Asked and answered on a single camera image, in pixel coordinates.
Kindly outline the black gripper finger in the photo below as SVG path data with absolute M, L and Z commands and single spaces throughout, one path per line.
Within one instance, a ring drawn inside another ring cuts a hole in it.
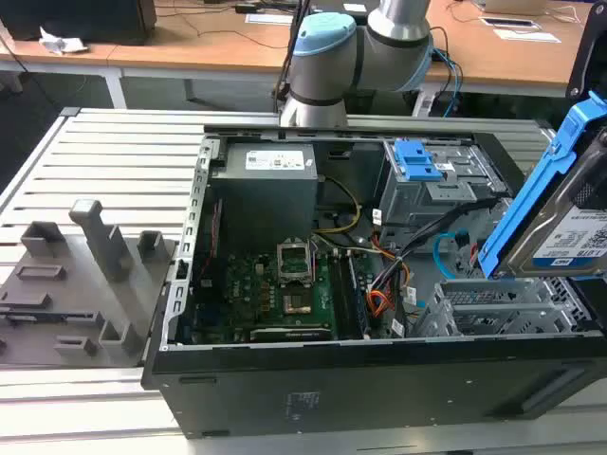
M 581 156 L 580 187 L 573 198 L 579 209 L 606 209 L 606 135 L 597 135 Z

